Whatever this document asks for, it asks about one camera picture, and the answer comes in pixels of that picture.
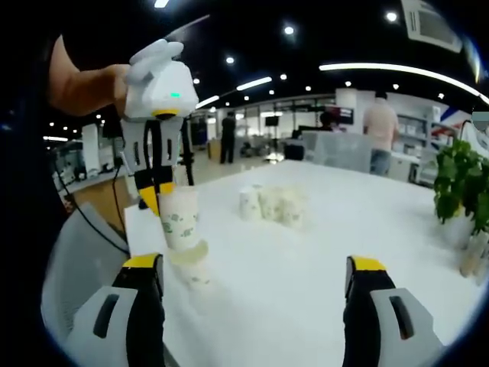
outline white paper cup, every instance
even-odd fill
[[[170,262],[175,270],[176,276],[190,287],[202,287],[210,283],[207,271],[206,259],[209,246],[206,241],[199,243],[186,251],[175,252],[170,250]]]
[[[258,191],[261,215],[266,220],[279,222],[282,219],[282,189],[279,187],[264,187]]]
[[[169,248],[185,251],[200,240],[197,232],[199,208],[195,187],[175,187],[170,194],[161,194],[160,220]]]
[[[282,203],[282,223],[292,229],[302,229],[304,227],[304,217],[306,216],[304,202],[298,197],[293,197],[284,198]]]
[[[262,219],[258,190],[248,188],[239,193],[239,214],[243,220]]]

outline man in pink shirt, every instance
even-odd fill
[[[395,111],[387,104],[385,92],[375,93],[375,103],[364,114],[364,134],[371,137],[371,174],[385,176],[390,167],[390,151],[399,135]]]

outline cup with green pattern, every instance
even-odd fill
[[[174,251],[186,251],[196,246],[200,237],[196,231],[199,215],[195,187],[175,187],[170,194],[160,195],[160,219],[167,246]]]

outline white table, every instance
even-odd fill
[[[299,184],[309,195],[307,228],[241,221],[238,191],[250,184]],[[212,286],[191,292],[164,268],[164,342],[181,367],[342,365],[351,254],[383,262],[434,316],[444,344],[482,295],[443,248],[426,188],[295,161],[198,188]],[[127,208],[126,227],[133,254],[165,251],[150,211]]]

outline black cable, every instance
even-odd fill
[[[82,217],[84,218],[84,220],[89,224],[89,226],[91,226],[93,228],[93,230],[95,232],[97,232],[98,234],[100,234],[101,237],[103,237],[103,239],[105,241],[107,241],[108,243],[110,243],[113,247],[115,247],[117,250],[119,250],[120,252],[122,252],[123,254],[126,254],[126,255],[130,255],[129,254],[129,251],[126,251],[124,250],[123,248],[120,248],[119,246],[117,246],[113,241],[111,241],[110,239],[107,238],[106,235],[104,235],[102,232],[100,232],[90,221],[89,219],[85,216],[85,214],[83,213],[83,211],[79,208],[78,206],[78,203],[76,202],[74,196],[68,191],[68,187],[66,187],[66,184],[64,183],[63,179],[61,178],[61,174],[60,172],[58,171],[58,167],[56,167],[56,163],[53,164],[54,165],[54,170],[56,171],[57,175],[58,175],[58,178],[60,179],[60,182],[61,182],[61,185],[63,186],[63,189],[66,191],[66,194],[68,195],[69,199],[70,199],[70,202],[73,203],[73,205],[75,206],[75,208],[78,209],[79,213],[82,215]]]
[[[115,192],[115,182],[117,180],[117,175],[119,174],[119,171],[121,170],[121,165],[117,165],[117,170],[115,170],[115,176],[112,179],[112,192],[114,193],[114,200],[115,200],[115,207],[117,208],[117,215],[119,216],[119,220],[121,221],[122,229],[124,230],[124,237],[125,241],[128,241],[128,234],[125,231],[125,224],[124,221],[122,220],[121,216],[121,210],[119,209],[119,201],[117,200],[117,193]]]
[[[189,181],[189,185],[193,186],[193,172],[192,172],[192,163],[193,163],[193,153],[190,151],[190,139],[189,139],[189,128],[188,128],[188,119],[183,120],[182,124],[182,145],[183,145],[183,165],[185,165],[186,170],[186,178]]]

